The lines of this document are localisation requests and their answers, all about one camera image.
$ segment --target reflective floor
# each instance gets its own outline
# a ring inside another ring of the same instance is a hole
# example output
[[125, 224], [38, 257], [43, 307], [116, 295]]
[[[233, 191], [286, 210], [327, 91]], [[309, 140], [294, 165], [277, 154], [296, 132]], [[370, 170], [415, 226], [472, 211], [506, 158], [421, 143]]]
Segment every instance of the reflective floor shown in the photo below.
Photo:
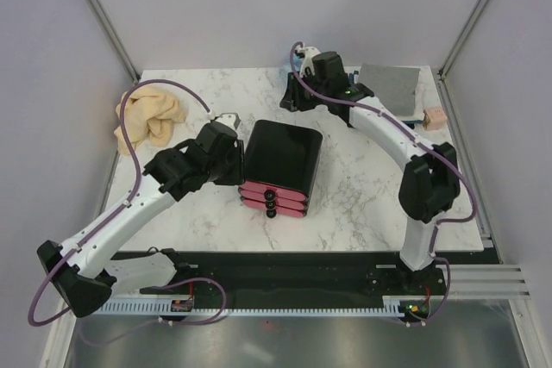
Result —
[[[92, 316], [88, 340], [151, 318]], [[230, 317], [204, 327], [149, 325], [103, 348], [73, 335], [65, 368], [527, 366], [507, 303], [450, 302], [427, 327], [376, 318]]]

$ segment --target gray wall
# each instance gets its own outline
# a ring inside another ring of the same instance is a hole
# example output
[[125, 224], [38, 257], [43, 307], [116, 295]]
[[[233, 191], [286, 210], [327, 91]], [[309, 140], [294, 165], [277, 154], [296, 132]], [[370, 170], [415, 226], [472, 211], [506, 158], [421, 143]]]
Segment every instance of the gray wall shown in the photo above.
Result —
[[[129, 80], [84, 0], [0, 0], [1, 366], [39, 364], [49, 327], [27, 325], [35, 255], [92, 219]], [[52, 314], [52, 291], [38, 316]]]
[[505, 258], [552, 340], [552, 0], [492, 0], [450, 83]]
[[140, 69], [279, 66], [294, 41], [348, 64], [440, 65], [476, 0], [102, 0]]

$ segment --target crumpled cloth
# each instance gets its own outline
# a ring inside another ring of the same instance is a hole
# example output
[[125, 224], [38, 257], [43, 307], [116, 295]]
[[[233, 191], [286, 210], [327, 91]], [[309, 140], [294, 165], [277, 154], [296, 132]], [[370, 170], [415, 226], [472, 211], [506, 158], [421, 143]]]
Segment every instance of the crumpled cloth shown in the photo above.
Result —
[[[116, 106], [117, 116], [120, 111], [119, 103]], [[153, 145], [166, 147], [173, 137], [174, 123], [184, 122], [185, 118], [186, 111], [179, 99], [168, 90], [153, 85], [145, 85], [135, 90], [124, 110], [124, 125], [134, 149], [147, 137]], [[119, 153], [129, 155], [120, 126], [114, 134], [118, 140]]]

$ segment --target purple cable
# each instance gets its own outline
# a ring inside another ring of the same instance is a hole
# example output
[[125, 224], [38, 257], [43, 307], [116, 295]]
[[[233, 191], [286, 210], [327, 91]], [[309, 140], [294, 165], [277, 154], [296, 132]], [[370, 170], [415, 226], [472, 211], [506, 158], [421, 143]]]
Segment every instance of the purple cable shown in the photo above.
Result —
[[[129, 100], [130, 96], [138, 89], [141, 88], [144, 85], [149, 84], [169, 84], [173, 86], [177, 86], [181, 88], [182, 90], [185, 90], [190, 95], [192, 95], [194, 98], [196, 98], [199, 103], [205, 108], [207, 113], [210, 113], [210, 108], [207, 105], [207, 103], [193, 90], [188, 88], [187, 86], [184, 86], [182, 84], [179, 84], [178, 82], [174, 82], [168, 79], [149, 79], [148, 81], [140, 82], [136, 85], [134, 85], [132, 88], [130, 88], [129, 92], [125, 94], [125, 96], [122, 98], [121, 101], [121, 108], [120, 108], [120, 123], [121, 123], [121, 132], [122, 137], [124, 138], [124, 142], [127, 145], [127, 148], [129, 149], [130, 157], [132, 157], [132, 161], [135, 165], [135, 183], [132, 187], [132, 190], [130, 191], [129, 196], [127, 197], [127, 202], [131, 202], [132, 199], [135, 197], [136, 193], [138, 192], [138, 189], [140, 188], [141, 183], [141, 168], [140, 168], [140, 162], [138, 161], [138, 157], [136, 156], [136, 152], [134, 148], [132, 147], [132, 144], [130, 143], [129, 133], [127, 132], [127, 129], [124, 125], [124, 109], [127, 105], [127, 101]], [[95, 226], [85, 237], [82, 238], [82, 240], [77, 244], [79, 247], [82, 247], [90, 240], [92, 237], [94, 237], [97, 232], [99, 232], [102, 228], [105, 227], [106, 224], [108, 224], [110, 221], [112, 221], [119, 213], [121, 213], [126, 208], [125, 204], [121, 204], [119, 207], [117, 207], [111, 214], [109, 214], [107, 217], [105, 217], [101, 222], [98, 223], [97, 226]], [[46, 275], [46, 278], [42, 281], [41, 285], [39, 286], [38, 290], [34, 294], [33, 300], [30, 304], [30, 307], [28, 309], [27, 314], [27, 321], [28, 324], [32, 327], [43, 327], [49, 323], [52, 323], [56, 319], [60, 318], [62, 315], [66, 314], [69, 311], [69, 308], [65, 308], [61, 310], [58, 314], [43, 320], [43, 321], [37, 321], [35, 319], [35, 311], [36, 307], [38, 305], [38, 302], [40, 301], [42, 294], [44, 293], [44, 290], [46, 290], [46, 287], [50, 282], [52, 282], [53, 277], [56, 275], [56, 273], [60, 270], [61, 266], [63, 266], [67, 260], [75, 254], [77, 251], [75, 249], [71, 249], [67, 254], [61, 258], [61, 260], [56, 264], [56, 266], [53, 267], [53, 269]]]
[[[393, 126], [395, 126], [400, 132], [402, 132], [410, 141], [414, 142], [417, 146], [419, 146], [426, 153], [432, 155], [433, 157], [435, 157], [436, 159], [441, 161], [443, 164], [445, 164], [454, 173], [454, 175], [458, 177], [458, 179], [461, 181], [461, 183], [466, 188], [467, 195], [469, 196], [469, 202], [472, 205], [471, 214], [468, 217], [450, 218], [450, 219], [449, 218], [444, 218], [444, 219], [440, 219], [440, 220], [436, 221], [435, 227], [433, 228], [433, 234], [431, 235], [431, 240], [430, 240], [430, 253], [433, 253], [433, 250], [435, 248], [436, 239], [437, 239], [437, 233], [439, 232], [439, 225], [440, 224], [443, 224], [443, 223], [464, 223], [466, 221], [471, 221], [477, 215], [477, 202], [476, 202], [476, 199], [475, 199], [475, 193], [472, 190], [472, 188], [470, 187], [469, 183], [464, 178], [464, 176], [462, 176], [462, 174], [460, 173], [460, 171], [458, 170], [458, 168], [456, 168], [456, 166], [454, 164], [452, 164], [450, 161], [445, 159], [441, 154], [437, 153], [432, 148], [429, 148], [429, 147], [427, 147], [424, 144], [421, 144], [419, 142], [416, 143], [416, 137], [414, 136], [414, 134], [402, 122], [396, 120], [394, 117], [390, 116], [385, 111], [382, 111], [382, 110], [380, 110], [378, 108], [375, 108], [371, 105], [366, 105], [364, 103], [356, 103], [356, 102], [344, 101], [342, 99], [335, 99], [335, 98], [331, 98], [331, 97], [325, 97], [324, 95], [322, 95], [322, 94], [316, 92], [315, 90], [313, 90], [301, 78], [301, 76], [299, 75], [299, 73], [297, 71], [297, 68], [295, 67], [295, 65], [293, 63], [293, 54], [295, 53], [295, 49], [299, 46], [302, 47], [303, 42], [301, 42], [301, 41], [295, 42], [292, 46], [292, 50], [290, 51], [290, 66], [292, 67], [293, 76], [301, 84], [301, 86], [303, 86], [303, 88], [306, 91], [308, 91], [311, 95], [314, 95], [315, 97], [317, 97], [319, 99], [322, 99], [323, 101], [326, 101], [326, 102], [329, 102], [329, 103], [339, 103], [339, 104], [342, 104], [342, 105], [347, 105], [349, 107], [359, 107], [359, 108], [363, 108], [363, 109], [366, 109], [368, 111], [371, 111], [375, 114], [381, 115], [386, 120], [388, 120]], [[442, 297], [442, 301], [439, 303], [439, 306], [437, 306], [437, 309], [435, 310], [435, 312], [432, 315], [430, 315], [426, 319], [426, 321], [430, 321], [431, 319], [433, 319], [433, 317], [435, 315], [437, 315], [439, 312], [441, 312], [442, 306], [447, 301], [447, 298], [449, 297], [449, 292], [450, 292], [450, 280], [451, 280], [450, 263], [445, 258], [434, 257], [434, 260], [436, 262], [444, 263], [446, 268], [447, 268], [447, 288], [445, 290], [444, 296]], [[411, 323], [411, 326], [421, 326], [421, 325], [422, 325], [422, 322], [413, 322], [413, 323]]]
[[193, 283], [193, 282], [206, 282], [208, 284], [214, 284], [220, 290], [221, 294], [223, 295], [223, 304], [221, 305], [220, 309], [213, 316], [210, 316], [209, 318], [203, 319], [201, 321], [186, 321], [186, 320], [184, 320], [184, 321], [169, 322], [169, 321], [165, 321], [165, 320], [162, 320], [162, 319], [161, 320], [152, 319], [152, 320], [140, 323], [140, 324], [136, 325], [135, 327], [132, 327], [131, 329], [129, 329], [127, 332], [123, 332], [122, 334], [117, 335], [115, 338], [111, 338], [110, 340], [106, 340], [104, 342], [92, 342], [91, 340], [86, 339], [84, 334], [83, 334], [83, 331], [82, 331], [81, 327], [78, 329], [78, 336], [88, 346], [92, 346], [94, 348], [103, 348], [104, 346], [111, 345], [113, 342], [117, 342], [118, 340], [120, 340], [121, 338], [124, 338], [127, 335], [133, 334], [134, 332], [142, 329], [143, 327], [148, 327], [149, 325], [153, 325], [156, 322], [165, 323], [167, 325], [172, 324], [172, 325], [188, 325], [188, 326], [191, 326], [191, 325], [195, 325], [195, 326], [197, 326], [197, 325], [208, 325], [212, 322], [215, 322], [217, 320], [217, 318], [226, 309], [226, 300], [227, 300], [226, 299], [226, 291], [224, 291], [224, 288], [216, 280], [209, 279], [209, 278], [190, 278], [190, 279], [183, 280], [181, 282], [177, 282], [176, 284], [168, 284], [167, 286], [155, 287], [155, 289], [168, 290], [168, 289], [176, 288], [177, 286], [182, 286], [184, 284], [190, 284], [190, 283]]

